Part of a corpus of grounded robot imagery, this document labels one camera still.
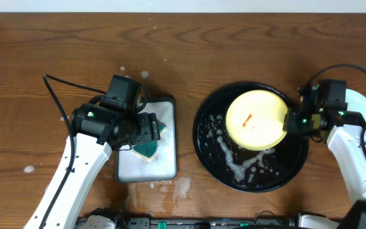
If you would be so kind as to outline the yellow plate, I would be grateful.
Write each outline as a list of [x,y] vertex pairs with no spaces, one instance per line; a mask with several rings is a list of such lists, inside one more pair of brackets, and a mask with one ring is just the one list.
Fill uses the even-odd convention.
[[276,93],[251,90],[239,95],[229,105],[226,129],[242,148],[261,151],[272,148],[286,136],[283,129],[288,106]]

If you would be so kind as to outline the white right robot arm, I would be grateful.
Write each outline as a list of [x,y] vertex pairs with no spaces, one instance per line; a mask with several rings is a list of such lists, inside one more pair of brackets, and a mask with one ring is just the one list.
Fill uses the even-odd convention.
[[289,133],[319,136],[334,155],[352,203],[340,221],[300,213],[293,224],[298,228],[366,228],[366,100],[308,102],[289,110],[284,129]]

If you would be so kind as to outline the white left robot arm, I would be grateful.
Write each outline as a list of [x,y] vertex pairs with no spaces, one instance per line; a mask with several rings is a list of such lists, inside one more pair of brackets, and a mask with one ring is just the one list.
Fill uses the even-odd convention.
[[96,105],[75,109],[64,154],[26,228],[73,228],[101,168],[117,151],[122,183],[173,179],[175,112],[171,101],[141,106]]

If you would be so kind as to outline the green and yellow sponge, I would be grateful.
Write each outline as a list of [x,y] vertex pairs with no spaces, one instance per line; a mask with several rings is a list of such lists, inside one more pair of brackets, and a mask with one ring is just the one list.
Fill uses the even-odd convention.
[[151,160],[153,160],[153,158],[158,150],[158,145],[159,145],[158,141],[138,144],[132,148],[132,152],[147,161],[151,161]]

